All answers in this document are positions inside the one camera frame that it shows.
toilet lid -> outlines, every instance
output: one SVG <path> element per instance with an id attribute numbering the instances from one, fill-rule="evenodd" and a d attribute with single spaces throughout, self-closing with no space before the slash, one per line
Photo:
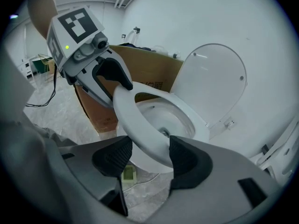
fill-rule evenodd
<path id="1" fill-rule="evenodd" d="M 207 44 L 186 58 L 171 93 L 212 127 L 238 102 L 246 82 L 244 64 L 231 48 Z"/>

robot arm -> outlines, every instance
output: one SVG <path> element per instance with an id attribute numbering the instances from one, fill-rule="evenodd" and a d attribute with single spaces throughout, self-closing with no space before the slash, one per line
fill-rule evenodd
<path id="1" fill-rule="evenodd" d="M 92 98 L 113 108 L 112 96 L 97 76 L 118 81 L 128 90 L 133 83 L 123 59 L 109 48 L 103 30 L 92 12 L 80 7 L 52 18 L 47 44 L 68 84 L 81 84 Z"/>

toilet bowl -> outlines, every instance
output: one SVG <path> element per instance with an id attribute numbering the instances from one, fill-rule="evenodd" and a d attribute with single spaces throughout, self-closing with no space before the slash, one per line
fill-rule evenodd
<path id="1" fill-rule="evenodd" d="M 208 143 L 210 128 L 232 110 L 246 82 L 244 64 L 232 49 L 207 44 L 189 54 L 170 93 L 138 82 L 130 91 L 117 86 L 117 135 L 127 134 L 135 143 L 131 161 L 148 172 L 171 172 L 169 136 Z M 136 104 L 138 93 L 159 98 Z"/>

toilet seat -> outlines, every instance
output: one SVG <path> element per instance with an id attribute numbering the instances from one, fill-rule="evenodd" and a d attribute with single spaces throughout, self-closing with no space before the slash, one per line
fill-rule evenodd
<path id="1" fill-rule="evenodd" d="M 169 157 L 169 138 L 156 130 L 141 114 L 135 103 L 135 95 L 138 93 L 156 95 L 175 105 L 192 122 L 194 126 L 193 139 L 202 142 L 209 141 L 210 132 L 206 127 L 206 122 L 175 94 L 160 91 L 138 82 L 133 82 L 133 89 L 130 91 L 119 85 L 114 91 L 113 98 L 116 116 L 127 135 L 148 156 L 159 163 L 172 167 Z"/>

white wall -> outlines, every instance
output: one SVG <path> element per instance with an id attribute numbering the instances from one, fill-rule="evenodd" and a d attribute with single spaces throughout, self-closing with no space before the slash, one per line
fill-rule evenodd
<path id="1" fill-rule="evenodd" d="M 46 40 L 40 35 L 31 22 L 26 25 L 26 54 L 27 58 L 37 56 L 38 54 L 48 54 Z"/>
<path id="2" fill-rule="evenodd" d="M 274 0 L 134 0 L 122 31 L 141 29 L 137 46 L 164 46 L 182 58 L 206 43 L 232 48 L 248 86 L 231 116 L 238 123 L 211 143 L 246 156 L 279 136 L 299 107 L 297 35 Z"/>
<path id="3" fill-rule="evenodd" d="M 105 3 L 104 7 L 103 2 L 76 2 L 58 6 L 58 9 L 80 7 L 84 5 L 89 6 L 91 11 L 104 26 L 105 30 L 103 33 L 108 38 L 108 42 L 111 45 L 121 44 L 121 27 L 125 14 L 125 10 L 123 8 L 116 9 L 112 3 Z"/>
<path id="4" fill-rule="evenodd" d="M 25 61 L 24 25 L 16 27 L 5 39 L 4 46 L 16 65 Z"/>
<path id="5" fill-rule="evenodd" d="M 112 45 L 118 45 L 122 43 L 121 40 L 121 26 L 124 16 L 124 9 L 115 9 L 114 4 L 106 3 L 104 9 L 103 2 L 76 2 L 66 5 L 60 5 L 57 7 L 58 11 L 66 10 L 68 8 L 80 7 L 89 5 L 92 12 L 103 23 L 105 30 L 103 33 L 108 37 L 108 42 Z M 24 26 L 27 28 L 26 41 L 24 41 Z M 13 62 L 16 65 L 22 63 L 22 59 L 30 58 L 33 54 L 38 53 L 47 54 L 46 41 L 44 40 L 44 46 L 41 45 L 37 49 L 38 44 L 43 42 L 43 38 L 39 35 L 29 19 L 24 21 L 12 30 L 5 38 L 4 45 L 8 50 Z"/>

